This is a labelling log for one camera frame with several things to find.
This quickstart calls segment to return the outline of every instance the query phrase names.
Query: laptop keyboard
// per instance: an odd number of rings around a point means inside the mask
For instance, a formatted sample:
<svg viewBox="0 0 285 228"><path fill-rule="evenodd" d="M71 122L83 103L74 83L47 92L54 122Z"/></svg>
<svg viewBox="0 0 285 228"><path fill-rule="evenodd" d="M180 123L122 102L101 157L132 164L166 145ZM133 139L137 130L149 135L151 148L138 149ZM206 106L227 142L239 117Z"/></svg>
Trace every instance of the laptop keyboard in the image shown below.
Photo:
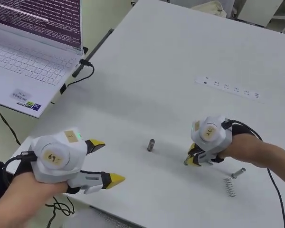
<svg viewBox="0 0 285 228"><path fill-rule="evenodd" d="M74 62L75 58L50 56L0 40L0 67L41 83L56 86Z"/></svg>

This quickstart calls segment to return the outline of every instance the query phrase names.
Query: black cable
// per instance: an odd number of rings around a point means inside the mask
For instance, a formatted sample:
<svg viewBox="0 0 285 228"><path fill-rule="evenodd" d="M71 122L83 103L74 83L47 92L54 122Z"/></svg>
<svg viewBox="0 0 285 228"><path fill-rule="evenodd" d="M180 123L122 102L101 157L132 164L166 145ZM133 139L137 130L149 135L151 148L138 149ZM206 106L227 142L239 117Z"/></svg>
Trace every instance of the black cable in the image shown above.
<svg viewBox="0 0 285 228"><path fill-rule="evenodd" d="M54 218L56 217L56 210L60 210L65 216L70 216L75 213L75 208L74 208L72 201L69 199L69 197L66 197L66 198L71 203L73 211L71 211L71 209L69 208L67 204L58 202L58 200L55 197L53 197L53 199L55 200L55 203L53 205L48 205L48 204L45 205L49 208L53 208L53 216L48 221L47 228L50 228Z"/></svg>
<svg viewBox="0 0 285 228"><path fill-rule="evenodd" d="M10 185L10 182L9 182L9 179L8 179L8 176L7 176L7 171L6 171L7 166L8 166L11 162L13 162L13 161L15 161L15 160L21 160L21 159L22 159L22 156L21 156L21 155L18 155L18 156L16 156L16 157L13 157L13 158L9 159L9 160L5 163L5 165L3 166L3 169L2 169L3 182L4 182L4 184L5 184L6 187L8 187L8 186Z"/></svg>
<svg viewBox="0 0 285 228"><path fill-rule="evenodd" d="M10 185L9 179L8 179L8 174L7 174L7 167L8 165L15 161L15 160L22 160L22 161L36 161L37 160L37 156L35 155L35 153L33 151L25 151L25 152L21 152L20 155L17 155L13 158L10 158L9 160L7 160L7 162L4 164L3 168L2 168L2 174L3 174L3 182L5 184L5 186L8 188Z"/></svg>
<svg viewBox="0 0 285 228"><path fill-rule="evenodd" d="M81 78L81 79L78 80L78 81L75 81L75 82L72 82L72 83L68 84L67 87L69 87L69 86L72 85L72 84L76 84L76 83L78 83L78 82L81 82L81 81L83 81L83 80L86 80L86 79L90 78L90 77L94 74L94 72L95 72L95 67L93 66L92 63L90 63L89 61L87 61L87 60L85 60L85 59L81 59L81 60L79 61L79 63L80 63L81 65L84 65L84 66L87 66L87 67L91 67L91 68L93 69L93 70L92 70L92 73L91 73L89 76L87 76L87 77Z"/></svg>
<svg viewBox="0 0 285 228"><path fill-rule="evenodd" d="M253 130L251 127L249 127L248 125L246 125L246 124L244 124L244 123L242 123L240 121L237 121L237 120L227 120L227 121L224 121L222 123L222 127L224 129L228 129L228 128L230 128L232 126L232 124L239 124L239 125L242 125L242 126L248 128L259 140L263 141L261 136L255 130ZM284 228L285 228L285 210L284 210L284 204L283 204L282 196L281 196L279 188L276 185L276 182L275 182L274 178L272 177L270 169L267 168L267 172L268 172L270 180L271 180L272 184L274 185L275 190L276 190L276 192L277 192L277 194L279 196L279 200L280 200L280 204L281 204L282 217L283 217L283 224L284 224Z"/></svg>
<svg viewBox="0 0 285 228"><path fill-rule="evenodd" d="M75 213L75 208L74 208L74 204L72 203L72 201L69 199L69 197L66 197L67 198L67 200L71 203L71 205L72 205L72 208L73 208L73 211L72 211L72 213L74 214Z"/></svg>
<svg viewBox="0 0 285 228"><path fill-rule="evenodd" d="M16 143L20 146L21 143L20 143L20 141L18 140L15 131L11 128L11 126L10 126L9 123L6 121L6 119L5 119L4 116L1 114L1 112L0 112L0 117L1 117L2 121L9 127L11 133L13 134L13 136L14 136L14 138L15 138L15 140L16 140Z"/></svg>
<svg viewBox="0 0 285 228"><path fill-rule="evenodd" d="M54 220L55 217L56 217L56 208L54 207L54 209L53 209L53 216L52 216L51 219L48 221L47 228L50 228L50 227L51 227L52 222L53 222L53 220Z"/></svg>

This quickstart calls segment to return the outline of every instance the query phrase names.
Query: laptop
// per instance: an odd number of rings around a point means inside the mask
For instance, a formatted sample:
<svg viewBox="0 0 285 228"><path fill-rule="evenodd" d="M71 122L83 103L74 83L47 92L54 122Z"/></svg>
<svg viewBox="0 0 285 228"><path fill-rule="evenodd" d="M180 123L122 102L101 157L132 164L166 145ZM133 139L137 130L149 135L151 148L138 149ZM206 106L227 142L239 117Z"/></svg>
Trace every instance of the laptop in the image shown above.
<svg viewBox="0 0 285 228"><path fill-rule="evenodd" d="M0 0L0 105L39 118L83 55L81 0Z"/></svg>

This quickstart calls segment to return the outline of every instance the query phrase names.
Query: power strip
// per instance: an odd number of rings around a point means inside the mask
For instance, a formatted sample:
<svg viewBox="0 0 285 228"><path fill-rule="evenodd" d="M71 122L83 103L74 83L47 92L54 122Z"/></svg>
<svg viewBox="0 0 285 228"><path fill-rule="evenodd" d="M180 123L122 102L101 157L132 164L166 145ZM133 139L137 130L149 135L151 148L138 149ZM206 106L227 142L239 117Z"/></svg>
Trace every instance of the power strip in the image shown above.
<svg viewBox="0 0 285 228"><path fill-rule="evenodd" d="M211 79L209 77L198 78L195 80L195 82L204 86L210 86L212 88L219 89L230 94L235 94L250 100L256 100L258 102L263 103L262 97L259 92L251 91L249 89L243 89L237 85L231 85L229 83L221 82L215 79Z"/></svg>

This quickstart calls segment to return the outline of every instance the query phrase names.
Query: laptop screen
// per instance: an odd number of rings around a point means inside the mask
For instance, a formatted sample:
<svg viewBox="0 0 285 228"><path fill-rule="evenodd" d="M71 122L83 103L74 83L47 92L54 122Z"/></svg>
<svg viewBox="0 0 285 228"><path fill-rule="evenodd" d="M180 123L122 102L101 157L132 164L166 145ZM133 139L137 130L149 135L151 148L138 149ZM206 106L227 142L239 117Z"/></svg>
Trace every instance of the laptop screen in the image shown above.
<svg viewBox="0 0 285 228"><path fill-rule="evenodd" d="M81 49L80 0L0 0L0 23Z"/></svg>

